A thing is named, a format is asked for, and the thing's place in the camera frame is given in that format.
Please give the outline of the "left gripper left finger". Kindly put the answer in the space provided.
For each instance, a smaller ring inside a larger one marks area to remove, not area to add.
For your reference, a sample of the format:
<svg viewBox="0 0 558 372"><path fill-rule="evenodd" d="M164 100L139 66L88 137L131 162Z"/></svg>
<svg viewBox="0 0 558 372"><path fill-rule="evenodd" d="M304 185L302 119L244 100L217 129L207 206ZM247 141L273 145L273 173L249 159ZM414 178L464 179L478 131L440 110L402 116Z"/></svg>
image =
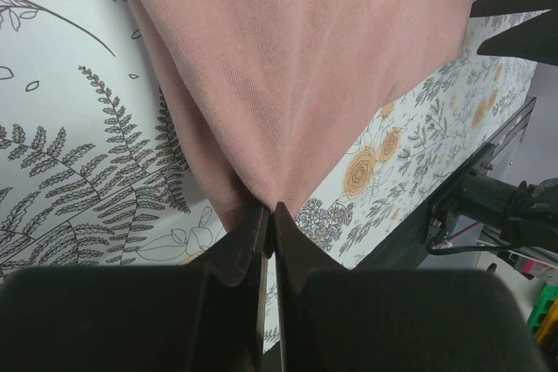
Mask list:
<svg viewBox="0 0 558 372"><path fill-rule="evenodd" d="M1 289L4 371L257 371L269 211L183 266L28 267Z"/></svg>

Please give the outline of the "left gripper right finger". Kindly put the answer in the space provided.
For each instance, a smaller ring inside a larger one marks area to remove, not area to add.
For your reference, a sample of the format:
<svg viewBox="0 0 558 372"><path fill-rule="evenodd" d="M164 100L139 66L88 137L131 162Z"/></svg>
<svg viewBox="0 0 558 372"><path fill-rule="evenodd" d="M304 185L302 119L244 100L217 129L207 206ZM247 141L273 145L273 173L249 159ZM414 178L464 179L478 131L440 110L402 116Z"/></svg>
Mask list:
<svg viewBox="0 0 558 372"><path fill-rule="evenodd" d="M495 274L347 269L284 204L273 218L283 370L548 370Z"/></svg>

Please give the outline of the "dusty pink printed t-shirt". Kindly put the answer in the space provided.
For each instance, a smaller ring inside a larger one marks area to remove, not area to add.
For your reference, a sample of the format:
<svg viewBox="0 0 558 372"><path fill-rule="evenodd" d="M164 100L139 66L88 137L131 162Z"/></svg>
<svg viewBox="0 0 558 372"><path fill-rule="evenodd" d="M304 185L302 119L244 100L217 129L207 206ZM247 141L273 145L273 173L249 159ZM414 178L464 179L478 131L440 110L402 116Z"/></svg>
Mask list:
<svg viewBox="0 0 558 372"><path fill-rule="evenodd" d="M473 0L127 0L227 229L298 211L377 110L457 58Z"/></svg>

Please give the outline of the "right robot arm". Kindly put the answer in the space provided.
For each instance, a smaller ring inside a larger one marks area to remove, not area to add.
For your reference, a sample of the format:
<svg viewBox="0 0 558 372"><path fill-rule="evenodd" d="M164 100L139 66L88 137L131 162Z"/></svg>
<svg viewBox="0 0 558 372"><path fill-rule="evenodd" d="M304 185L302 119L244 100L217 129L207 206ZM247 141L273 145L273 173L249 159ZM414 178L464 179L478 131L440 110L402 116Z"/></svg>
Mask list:
<svg viewBox="0 0 558 372"><path fill-rule="evenodd" d="M477 0L472 17L533 12L535 16L485 40L481 56L517 57L557 64L557 0ZM499 231L500 251L557 250L557 181L511 186L478 171L461 172L440 197L434 214L464 215Z"/></svg>

